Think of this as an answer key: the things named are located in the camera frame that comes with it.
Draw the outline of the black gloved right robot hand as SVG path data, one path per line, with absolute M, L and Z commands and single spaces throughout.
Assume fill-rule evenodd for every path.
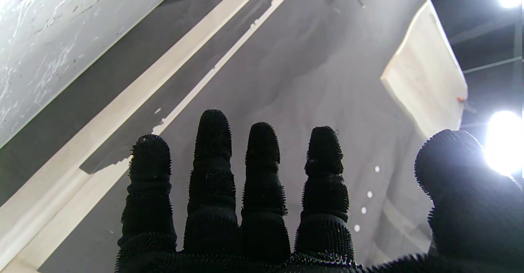
M 335 131 L 311 133 L 303 211 L 294 251 L 278 176 L 280 150 L 270 124 L 251 126 L 242 223 L 235 212 L 228 120 L 204 111 L 195 140 L 184 248 L 176 250 L 168 145 L 158 135 L 132 148 L 117 273 L 522 273 L 523 189 L 491 169 L 464 131 L 440 131 L 419 151 L 414 174 L 434 208 L 434 249 L 372 267 L 356 264 L 348 189 Z

